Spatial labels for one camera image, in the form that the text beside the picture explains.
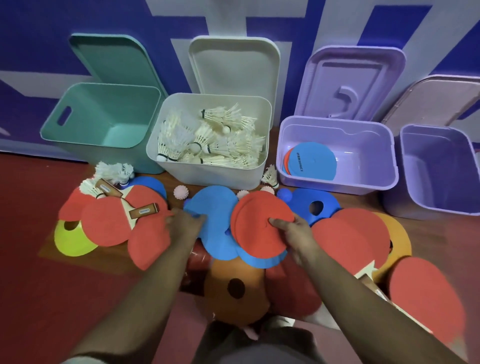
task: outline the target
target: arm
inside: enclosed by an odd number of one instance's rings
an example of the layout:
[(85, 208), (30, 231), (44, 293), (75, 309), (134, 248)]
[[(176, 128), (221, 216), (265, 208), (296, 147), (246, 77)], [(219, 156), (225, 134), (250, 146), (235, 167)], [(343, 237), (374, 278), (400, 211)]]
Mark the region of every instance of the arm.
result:
[(151, 363), (205, 216), (173, 209), (167, 218), (170, 247), (125, 299), (73, 350), (107, 363)]
[(348, 273), (315, 241), (308, 223), (270, 219), (363, 363), (464, 363), (450, 349)]

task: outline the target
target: white storage bin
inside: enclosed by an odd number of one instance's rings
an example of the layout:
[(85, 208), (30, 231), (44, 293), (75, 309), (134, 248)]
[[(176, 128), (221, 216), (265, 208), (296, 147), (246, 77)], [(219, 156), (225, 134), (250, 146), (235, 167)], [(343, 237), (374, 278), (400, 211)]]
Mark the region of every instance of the white storage bin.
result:
[[(242, 115), (257, 118), (255, 132), (260, 136), (265, 136), (265, 146), (260, 154), (260, 165), (258, 167), (243, 170), (203, 164), (156, 161), (160, 124), (167, 118), (170, 111), (179, 110), (182, 117), (185, 118), (199, 118), (199, 111), (202, 109), (211, 109), (218, 106), (230, 108), (236, 103), (238, 103)], [(260, 184), (265, 169), (271, 118), (272, 105), (267, 99), (259, 96), (173, 94), (163, 102), (160, 109), (158, 119), (147, 143), (147, 155), (182, 183), (200, 186), (222, 185), (236, 190), (252, 190)]]

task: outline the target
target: lavender storage bin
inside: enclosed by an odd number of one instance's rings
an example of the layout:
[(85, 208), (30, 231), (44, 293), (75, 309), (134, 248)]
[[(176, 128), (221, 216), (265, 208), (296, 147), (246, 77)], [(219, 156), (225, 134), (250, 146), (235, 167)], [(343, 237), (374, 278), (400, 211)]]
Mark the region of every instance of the lavender storage bin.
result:
[(405, 125), (396, 137), (398, 185), (383, 193), (385, 210), (428, 220), (480, 215), (480, 175), (469, 138), (460, 130)]
[[(337, 160), (333, 181), (283, 172), (285, 154), (302, 142), (318, 142), (333, 151)], [(371, 121), (290, 116), (280, 124), (276, 168), (287, 186), (344, 194), (388, 190), (398, 181), (392, 132)]]

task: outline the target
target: teal lid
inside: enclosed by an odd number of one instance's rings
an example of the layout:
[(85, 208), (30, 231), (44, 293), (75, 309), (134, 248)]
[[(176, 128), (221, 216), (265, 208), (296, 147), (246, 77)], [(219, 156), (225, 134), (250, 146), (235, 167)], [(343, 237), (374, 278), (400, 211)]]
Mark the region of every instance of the teal lid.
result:
[(153, 86), (168, 95), (146, 49), (135, 38), (117, 34), (74, 33), (70, 46), (96, 82)]

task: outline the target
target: storage bin lid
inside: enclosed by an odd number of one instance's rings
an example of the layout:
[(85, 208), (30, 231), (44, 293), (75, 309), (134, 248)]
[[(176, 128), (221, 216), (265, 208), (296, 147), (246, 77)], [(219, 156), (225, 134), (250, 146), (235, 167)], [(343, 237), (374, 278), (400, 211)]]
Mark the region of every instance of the storage bin lid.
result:
[(305, 66), (295, 115), (370, 121), (405, 62), (398, 48), (320, 48)]
[(480, 77), (431, 75), (411, 85), (382, 123), (393, 135), (407, 124), (448, 126), (480, 96)]
[(261, 96), (275, 110), (280, 51), (270, 39), (198, 36), (189, 56), (200, 93)]
[(153, 86), (168, 95), (143, 45), (122, 34), (74, 33), (70, 47), (96, 81), (104, 84)]

